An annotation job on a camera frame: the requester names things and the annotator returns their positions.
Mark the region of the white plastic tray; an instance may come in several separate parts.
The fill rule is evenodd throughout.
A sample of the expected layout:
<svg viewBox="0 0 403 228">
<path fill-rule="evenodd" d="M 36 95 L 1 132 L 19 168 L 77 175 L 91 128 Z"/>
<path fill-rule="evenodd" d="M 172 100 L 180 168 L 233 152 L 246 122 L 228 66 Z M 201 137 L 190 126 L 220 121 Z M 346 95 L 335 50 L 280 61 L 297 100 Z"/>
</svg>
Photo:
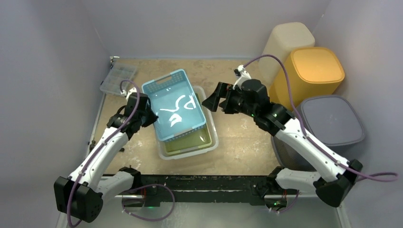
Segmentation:
<svg viewBox="0 0 403 228">
<path fill-rule="evenodd" d="M 167 95 L 167 93 L 168 93 L 167 90 L 169 90 L 169 89 L 170 88 L 163 89 L 159 92 L 149 93 L 148 95 L 151 95 L 151 97 L 152 97 L 151 100 L 156 100 L 156 99 L 162 98 L 162 96 L 164 96 L 164 95 Z M 201 104 L 201 101 L 206 99 L 206 94 L 204 92 L 204 89 L 200 86 L 193 86 L 193 91 L 196 95 L 196 98 L 198 99 L 198 102 Z M 174 108 L 162 109 L 163 111 L 165 110 L 168 113 L 173 114 L 173 116 L 171 116 L 171 118 L 168 120 L 168 124 L 171 124 L 172 126 L 182 121 L 182 118 L 180 118 L 181 116 L 178 115 L 177 113 L 174 113 L 173 109 Z M 214 124 L 214 121 L 212 118 L 212 114 L 211 114 L 210 110 L 208 110 L 205 107 L 203 107 L 202 110 L 203 110 L 203 113 L 206 118 L 206 125 L 209 127 L 209 130 L 210 130 L 212 144 L 206 148 L 197 149 L 197 150 L 193 150 L 190 152 L 177 154 L 177 155 L 173 155 L 173 156 L 168 156 L 165 153 L 165 149 L 163 148 L 163 145 L 162 145 L 162 142 L 164 142 L 164 141 L 157 140 L 158 147 L 159 147 L 159 154 L 162 159 L 171 160 L 171 159 L 180 159 L 180 158 L 195 156 L 195 155 L 199 155 L 199 154 L 203 154 L 203 153 L 212 151 L 218 147 L 219 140 L 218 140 L 218 135 L 216 132 L 215 124 Z"/>
</svg>

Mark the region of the light blue plastic crate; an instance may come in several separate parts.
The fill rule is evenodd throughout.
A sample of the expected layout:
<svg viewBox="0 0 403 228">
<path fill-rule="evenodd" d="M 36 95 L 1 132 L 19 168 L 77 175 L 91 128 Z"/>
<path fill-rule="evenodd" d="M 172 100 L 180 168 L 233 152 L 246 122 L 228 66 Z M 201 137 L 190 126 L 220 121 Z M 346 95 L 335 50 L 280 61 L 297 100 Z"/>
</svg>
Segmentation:
<svg viewBox="0 0 403 228">
<path fill-rule="evenodd" d="M 197 131 L 206 125 L 206 117 L 184 69 L 142 84 L 158 116 L 154 122 L 156 137 L 168 142 Z"/>
</svg>

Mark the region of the olive green plastic crate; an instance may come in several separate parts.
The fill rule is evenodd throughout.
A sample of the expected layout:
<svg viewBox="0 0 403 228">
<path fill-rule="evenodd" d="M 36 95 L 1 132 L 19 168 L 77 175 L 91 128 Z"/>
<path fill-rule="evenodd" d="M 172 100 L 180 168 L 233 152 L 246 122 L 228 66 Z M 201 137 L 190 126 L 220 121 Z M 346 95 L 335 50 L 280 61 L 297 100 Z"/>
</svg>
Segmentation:
<svg viewBox="0 0 403 228">
<path fill-rule="evenodd" d="M 211 134 L 207 125 L 204 125 L 203 128 L 198 129 L 194 132 L 186 133 L 183 137 L 179 137 L 168 142 L 162 142 L 165 153 L 168 156 L 206 148 L 211 144 Z"/>
</svg>

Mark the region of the yellow mesh basket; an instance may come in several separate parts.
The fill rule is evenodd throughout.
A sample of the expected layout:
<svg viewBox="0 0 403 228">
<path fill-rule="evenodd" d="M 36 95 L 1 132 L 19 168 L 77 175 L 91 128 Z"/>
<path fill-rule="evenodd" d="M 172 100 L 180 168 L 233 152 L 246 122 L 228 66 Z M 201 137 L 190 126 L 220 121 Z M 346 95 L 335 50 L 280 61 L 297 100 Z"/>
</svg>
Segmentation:
<svg viewBox="0 0 403 228">
<path fill-rule="evenodd" d="M 288 73 L 294 106 L 306 98 L 331 95 L 345 78 L 336 54 L 326 47 L 300 47 L 281 61 Z"/>
</svg>

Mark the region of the beige plastic bin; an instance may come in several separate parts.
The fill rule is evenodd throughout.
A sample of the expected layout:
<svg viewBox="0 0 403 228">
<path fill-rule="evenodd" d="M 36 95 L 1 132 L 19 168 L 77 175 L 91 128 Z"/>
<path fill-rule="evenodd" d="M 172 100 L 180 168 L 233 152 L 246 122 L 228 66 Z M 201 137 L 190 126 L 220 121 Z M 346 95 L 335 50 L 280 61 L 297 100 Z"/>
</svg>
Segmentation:
<svg viewBox="0 0 403 228">
<path fill-rule="evenodd" d="M 301 22 L 291 22 L 275 26 L 263 50 L 284 62 L 296 48 L 313 47 L 315 38 L 307 26 Z M 271 57 L 263 57 L 258 63 L 260 73 L 266 86 L 270 86 L 280 71 L 281 66 Z"/>
</svg>

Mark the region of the grey mesh basket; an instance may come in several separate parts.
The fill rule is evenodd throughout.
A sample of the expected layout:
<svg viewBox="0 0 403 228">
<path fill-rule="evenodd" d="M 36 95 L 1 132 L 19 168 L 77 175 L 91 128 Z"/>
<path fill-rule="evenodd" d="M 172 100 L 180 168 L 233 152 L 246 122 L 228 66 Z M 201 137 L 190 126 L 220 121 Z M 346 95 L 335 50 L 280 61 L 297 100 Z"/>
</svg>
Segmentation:
<svg viewBox="0 0 403 228">
<path fill-rule="evenodd" d="M 339 95 L 307 98 L 297 106 L 305 128 L 337 154 L 352 160 L 354 147 L 365 138 L 365 130 L 351 104 Z M 271 138 L 280 166 L 296 171 L 314 171 L 300 154 L 281 140 Z"/>
</svg>

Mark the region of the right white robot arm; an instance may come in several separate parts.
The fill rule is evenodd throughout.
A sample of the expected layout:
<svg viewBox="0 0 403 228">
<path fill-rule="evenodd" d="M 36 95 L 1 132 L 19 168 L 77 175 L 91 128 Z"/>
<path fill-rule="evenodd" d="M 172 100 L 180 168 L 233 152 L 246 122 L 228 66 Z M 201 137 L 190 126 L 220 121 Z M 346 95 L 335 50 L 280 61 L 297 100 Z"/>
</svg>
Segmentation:
<svg viewBox="0 0 403 228">
<path fill-rule="evenodd" d="M 212 112 L 221 108 L 225 114 L 252 117 L 258 128 L 290 146 L 314 168 L 296 171 L 276 167 L 267 176 L 267 188 L 272 193 L 285 189 L 315 192 L 325 204 L 336 208 L 363 168 L 358 160 L 349 161 L 329 149 L 301 125 L 294 113 L 270 101 L 267 88 L 257 79 L 246 80 L 241 86 L 219 82 L 201 104 Z"/>
</svg>

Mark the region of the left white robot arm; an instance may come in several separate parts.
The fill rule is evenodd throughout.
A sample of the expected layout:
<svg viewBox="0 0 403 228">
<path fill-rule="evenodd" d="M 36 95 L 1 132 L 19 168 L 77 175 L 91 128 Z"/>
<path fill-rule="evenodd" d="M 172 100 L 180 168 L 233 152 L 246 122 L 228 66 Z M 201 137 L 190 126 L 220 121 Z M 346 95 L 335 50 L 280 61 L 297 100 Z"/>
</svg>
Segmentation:
<svg viewBox="0 0 403 228">
<path fill-rule="evenodd" d="M 109 119 L 101 139 L 86 159 L 67 178 L 58 177 L 55 181 L 58 211 L 90 223 L 98 217 L 103 204 L 119 193 L 137 194 L 142 182 L 136 169 L 123 167 L 111 178 L 101 178 L 132 136 L 141 127 L 152 125 L 157 118 L 146 94 L 129 95 L 127 104 Z"/>
</svg>

